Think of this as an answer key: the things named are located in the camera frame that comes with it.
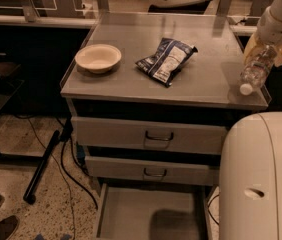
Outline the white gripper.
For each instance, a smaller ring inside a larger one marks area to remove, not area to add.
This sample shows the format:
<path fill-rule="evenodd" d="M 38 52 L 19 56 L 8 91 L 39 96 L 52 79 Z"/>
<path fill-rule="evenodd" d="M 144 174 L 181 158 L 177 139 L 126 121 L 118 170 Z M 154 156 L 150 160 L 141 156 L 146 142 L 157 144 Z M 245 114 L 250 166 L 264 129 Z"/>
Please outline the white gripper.
<path fill-rule="evenodd" d="M 258 21 L 256 33 L 251 35 L 245 46 L 243 63 L 247 65 L 264 49 L 264 44 L 276 46 L 274 65 L 282 66 L 282 21 L 271 14 L 270 8 L 264 11 Z"/>

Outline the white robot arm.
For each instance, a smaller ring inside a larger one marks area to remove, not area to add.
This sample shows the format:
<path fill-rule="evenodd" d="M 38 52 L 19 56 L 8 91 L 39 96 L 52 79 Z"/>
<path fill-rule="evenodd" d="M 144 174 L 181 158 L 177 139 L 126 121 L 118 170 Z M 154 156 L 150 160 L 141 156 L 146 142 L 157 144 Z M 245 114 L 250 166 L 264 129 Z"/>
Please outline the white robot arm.
<path fill-rule="evenodd" d="M 240 93 L 263 86 L 282 65 L 282 0 L 273 0 L 244 50 Z M 282 112 L 239 120 L 222 149 L 219 240 L 282 240 Z"/>

